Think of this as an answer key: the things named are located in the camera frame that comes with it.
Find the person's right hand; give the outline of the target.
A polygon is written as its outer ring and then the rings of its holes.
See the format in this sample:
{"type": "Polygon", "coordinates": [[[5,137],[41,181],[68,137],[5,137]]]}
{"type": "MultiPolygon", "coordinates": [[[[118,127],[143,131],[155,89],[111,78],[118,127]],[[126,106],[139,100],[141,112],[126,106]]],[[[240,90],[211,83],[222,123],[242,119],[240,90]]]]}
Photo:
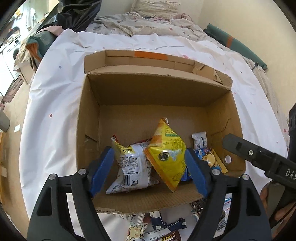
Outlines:
{"type": "Polygon", "coordinates": [[[268,218],[273,218],[275,227],[271,228],[271,236],[273,240],[280,234],[290,221],[295,212],[295,200],[290,202],[279,210],[276,210],[280,200],[285,192],[285,187],[277,182],[271,181],[266,184],[260,192],[264,209],[268,218]]]}

